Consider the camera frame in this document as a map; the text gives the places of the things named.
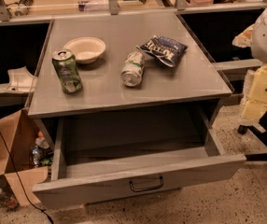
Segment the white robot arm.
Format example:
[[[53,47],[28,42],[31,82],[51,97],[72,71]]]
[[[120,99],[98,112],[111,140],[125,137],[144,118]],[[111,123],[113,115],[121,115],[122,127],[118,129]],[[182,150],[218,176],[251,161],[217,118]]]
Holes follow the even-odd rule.
[[[232,43],[240,48],[250,47],[252,57],[262,62],[257,71],[246,72],[240,103],[239,123],[252,126],[267,112],[267,8]]]

